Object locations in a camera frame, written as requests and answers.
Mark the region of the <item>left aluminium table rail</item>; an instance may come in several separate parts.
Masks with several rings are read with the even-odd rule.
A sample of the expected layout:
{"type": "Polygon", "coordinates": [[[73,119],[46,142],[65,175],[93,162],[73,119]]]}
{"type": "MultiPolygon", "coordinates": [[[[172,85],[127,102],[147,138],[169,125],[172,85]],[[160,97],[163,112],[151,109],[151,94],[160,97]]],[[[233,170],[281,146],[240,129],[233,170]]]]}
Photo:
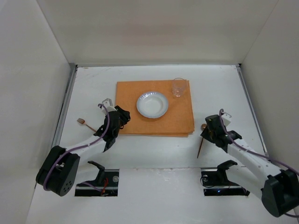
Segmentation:
{"type": "Polygon", "coordinates": [[[69,103],[71,100],[71,94],[72,94],[74,83],[75,83],[76,73],[78,70],[78,65],[75,63],[69,63],[69,66],[70,66],[70,74],[69,74],[68,82],[67,82],[67,85],[65,88],[64,98],[62,101],[61,110],[60,110],[58,122],[56,125],[54,137],[52,140],[52,144],[51,144],[50,148],[47,150],[47,154],[49,154],[50,150],[54,146],[58,145],[61,140],[62,131],[64,128],[65,119],[66,119],[67,111],[69,108],[69,103]]]}

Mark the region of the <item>aluminium table rail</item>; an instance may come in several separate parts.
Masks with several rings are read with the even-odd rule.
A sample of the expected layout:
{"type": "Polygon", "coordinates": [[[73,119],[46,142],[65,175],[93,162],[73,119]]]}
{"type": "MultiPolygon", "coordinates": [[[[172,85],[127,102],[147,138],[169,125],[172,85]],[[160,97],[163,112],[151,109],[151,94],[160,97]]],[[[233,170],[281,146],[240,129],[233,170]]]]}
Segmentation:
{"type": "Polygon", "coordinates": [[[239,75],[239,78],[240,78],[243,90],[245,92],[245,96],[246,96],[247,102],[249,104],[249,108],[250,108],[250,111],[251,111],[251,114],[252,114],[252,117],[253,117],[253,120],[254,120],[257,132],[258,132],[259,139],[260,139],[260,141],[262,143],[263,151],[264,151],[264,153],[265,153],[266,156],[269,156],[269,153],[268,153],[268,150],[267,150],[267,147],[265,145],[265,142],[264,142],[264,139],[263,139],[263,135],[262,135],[262,132],[261,132],[261,129],[260,129],[260,125],[259,125],[259,123],[257,121],[256,113],[254,111],[254,107],[253,107],[252,101],[250,99],[249,92],[248,92],[248,89],[247,89],[247,86],[246,86],[246,83],[245,83],[245,80],[244,80],[244,77],[243,77],[243,74],[242,74],[241,64],[237,64],[236,65],[236,69],[237,69],[237,72],[238,72],[238,75],[239,75]]]}
{"type": "Polygon", "coordinates": [[[54,137],[52,140],[52,144],[51,144],[50,148],[47,150],[47,154],[49,154],[50,150],[54,146],[58,145],[61,140],[62,131],[64,128],[65,119],[66,119],[67,111],[69,108],[69,103],[71,100],[71,94],[72,94],[74,83],[75,83],[76,73],[78,70],[78,65],[75,63],[69,63],[69,66],[70,66],[70,74],[69,74],[68,82],[67,82],[67,85],[65,88],[64,98],[62,101],[61,110],[60,110],[58,122],[56,125],[54,137]]]}

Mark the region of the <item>copper spoon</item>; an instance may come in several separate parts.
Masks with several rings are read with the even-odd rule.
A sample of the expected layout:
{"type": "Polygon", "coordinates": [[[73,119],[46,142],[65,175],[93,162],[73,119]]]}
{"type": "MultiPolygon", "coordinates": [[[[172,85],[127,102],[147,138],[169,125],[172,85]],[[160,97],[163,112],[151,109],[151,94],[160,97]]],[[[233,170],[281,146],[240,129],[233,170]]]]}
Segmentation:
{"type": "MultiPolygon", "coordinates": [[[[205,128],[206,128],[206,124],[202,124],[201,125],[201,130],[204,131],[205,128]]],[[[201,137],[200,144],[199,144],[199,150],[198,150],[198,154],[197,154],[197,158],[199,157],[199,154],[200,154],[200,151],[201,151],[201,148],[202,148],[202,144],[203,144],[203,140],[204,140],[204,138],[201,137]]]]}

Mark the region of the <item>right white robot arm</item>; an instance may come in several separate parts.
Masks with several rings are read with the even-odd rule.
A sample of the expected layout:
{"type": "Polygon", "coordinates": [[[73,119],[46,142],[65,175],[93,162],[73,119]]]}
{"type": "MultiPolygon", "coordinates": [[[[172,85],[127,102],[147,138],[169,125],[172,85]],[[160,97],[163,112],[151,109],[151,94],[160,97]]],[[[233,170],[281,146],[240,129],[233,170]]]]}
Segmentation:
{"type": "Polygon", "coordinates": [[[235,158],[217,166],[208,186],[237,184],[259,198],[272,216],[286,215],[299,205],[298,172],[278,167],[278,161],[257,153],[236,131],[227,131],[231,119],[223,110],[205,118],[201,137],[235,158]]]}

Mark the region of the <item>white round plate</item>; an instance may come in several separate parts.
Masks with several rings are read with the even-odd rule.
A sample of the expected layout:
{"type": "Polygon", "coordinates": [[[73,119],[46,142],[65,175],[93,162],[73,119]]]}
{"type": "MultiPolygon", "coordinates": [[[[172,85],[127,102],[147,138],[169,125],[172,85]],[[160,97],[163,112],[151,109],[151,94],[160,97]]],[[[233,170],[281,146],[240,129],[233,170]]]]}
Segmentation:
{"type": "Polygon", "coordinates": [[[168,106],[167,97],[157,91],[143,93],[136,102],[138,112],[149,119],[157,119],[165,115],[168,106]]]}

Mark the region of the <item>orange cloth placemat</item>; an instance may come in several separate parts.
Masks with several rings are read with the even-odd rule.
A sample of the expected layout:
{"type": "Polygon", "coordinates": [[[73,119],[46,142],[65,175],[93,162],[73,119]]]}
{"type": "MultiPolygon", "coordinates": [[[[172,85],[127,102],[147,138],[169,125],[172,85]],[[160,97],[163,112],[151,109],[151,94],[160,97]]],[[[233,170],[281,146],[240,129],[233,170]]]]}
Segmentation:
{"type": "Polygon", "coordinates": [[[175,137],[193,133],[195,126],[190,83],[187,80],[186,88],[181,97],[173,95],[172,84],[171,80],[118,82],[115,104],[130,112],[130,121],[120,133],[175,137]],[[138,98],[149,91],[162,93],[169,102],[167,112],[160,118],[146,118],[137,110],[138,98]]]}

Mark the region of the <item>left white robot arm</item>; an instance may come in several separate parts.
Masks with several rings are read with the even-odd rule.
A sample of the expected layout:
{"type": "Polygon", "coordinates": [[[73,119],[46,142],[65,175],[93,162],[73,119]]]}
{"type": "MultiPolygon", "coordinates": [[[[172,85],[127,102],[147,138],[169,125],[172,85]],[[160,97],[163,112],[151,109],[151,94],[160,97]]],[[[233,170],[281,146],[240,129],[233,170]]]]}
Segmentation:
{"type": "Polygon", "coordinates": [[[72,147],[54,146],[36,175],[45,191],[65,196],[73,186],[84,184],[102,192],[108,185],[105,167],[92,157],[109,150],[119,131],[130,121],[130,113],[117,106],[98,105],[105,114],[103,125],[87,140],[72,147]]]}

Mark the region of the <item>right aluminium table rail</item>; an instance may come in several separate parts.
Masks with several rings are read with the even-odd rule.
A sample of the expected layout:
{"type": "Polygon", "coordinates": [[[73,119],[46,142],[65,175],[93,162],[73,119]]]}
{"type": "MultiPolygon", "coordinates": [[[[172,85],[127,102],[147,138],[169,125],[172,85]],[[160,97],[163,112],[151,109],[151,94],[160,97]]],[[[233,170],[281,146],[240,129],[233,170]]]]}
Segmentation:
{"type": "Polygon", "coordinates": [[[243,90],[245,92],[245,96],[246,96],[247,102],[249,104],[249,108],[250,108],[250,111],[251,111],[251,114],[252,114],[252,117],[253,117],[253,120],[254,120],[257,132],[258,132],[259,139],[260,139],[260,141],[262,143],[263,151],[264,151],[264,153],[265,153],[266,156],[269,156],[269,153],[268,153],[268,150],[267,150],[267,147],[265,145],[265,142],[264,142],[264,139],[263,139],[263,135],[262,135],[262,132],[261,132],[261,129],[260,129],[260,125],[259,125],[259,123],[257,121],[256,113],[254,111],[254,107],[253,107],[252,101],[250,99],[249,92],[248,92],[248,89],[247,89],[247,86],[246,86],[246,83],[245,83],[245,80],[244,80],[244,77],[243,77],[243,74],[242,74],[241,64],[237,64],[236,65],[236,69],[237,69],[237,72],[238,72],[238,75],[239,75],[239,78],[240,78],[243,90]]]}

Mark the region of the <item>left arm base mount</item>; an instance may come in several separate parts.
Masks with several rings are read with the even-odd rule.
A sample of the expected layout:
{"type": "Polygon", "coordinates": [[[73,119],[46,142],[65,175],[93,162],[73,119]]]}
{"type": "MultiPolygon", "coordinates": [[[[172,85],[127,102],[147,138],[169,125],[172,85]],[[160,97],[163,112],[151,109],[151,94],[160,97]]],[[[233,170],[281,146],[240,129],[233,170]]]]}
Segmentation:
{"type": "Polygon", "coordinates": [[[118,196],[118,169],[106,169],[89,161],[77,172],[75,197],[115,197],[118,196]]]}

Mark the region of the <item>copper fork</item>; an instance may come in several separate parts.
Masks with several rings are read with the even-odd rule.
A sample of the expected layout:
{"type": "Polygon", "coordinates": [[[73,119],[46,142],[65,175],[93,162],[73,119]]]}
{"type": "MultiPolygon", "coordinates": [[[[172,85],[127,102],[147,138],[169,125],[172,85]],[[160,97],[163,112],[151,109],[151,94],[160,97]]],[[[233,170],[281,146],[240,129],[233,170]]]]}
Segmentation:
{"type": "Polygon", "coordinates": [[[78,118],[78,119],[77,119],[77,122],[78,122],[79,124],[81,124],[81,125],[84,125],[84,126],[88,127],[88,128],[91,129],[94,133],[96,132],[96,130],[95,130],[94,128],[92,128],[91,126],[89,126],[89,125],[86,123],[86,121],[85,121],[84,119],[82,119],[82,118],[78,118]]]}

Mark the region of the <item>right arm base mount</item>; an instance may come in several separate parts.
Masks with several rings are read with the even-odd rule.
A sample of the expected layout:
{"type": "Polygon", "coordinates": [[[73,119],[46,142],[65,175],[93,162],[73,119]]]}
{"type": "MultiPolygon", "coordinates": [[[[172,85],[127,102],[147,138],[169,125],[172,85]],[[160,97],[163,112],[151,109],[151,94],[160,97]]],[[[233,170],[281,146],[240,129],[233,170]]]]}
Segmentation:
{"type": "Polygon", "coordinates": [[[227,178],[226,171],[237,163],[232,160],[221,163],[217,168],[201,169],[200,183],[204,196],[249,196],[250,192],[227,178]]]}

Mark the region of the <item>clear drinking glass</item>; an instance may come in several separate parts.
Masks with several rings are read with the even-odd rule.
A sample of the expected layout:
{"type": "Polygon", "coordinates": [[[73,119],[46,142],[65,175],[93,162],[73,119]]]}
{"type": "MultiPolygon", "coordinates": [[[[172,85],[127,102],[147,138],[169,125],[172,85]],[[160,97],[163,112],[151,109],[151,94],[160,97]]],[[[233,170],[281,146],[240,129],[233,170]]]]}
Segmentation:
{"type": "Polygon", "coordinates": [[[187,81],[183,78],[175,78],[172,81],[172,93],[176,97],[181,97],[187,86],[187,81]]]}

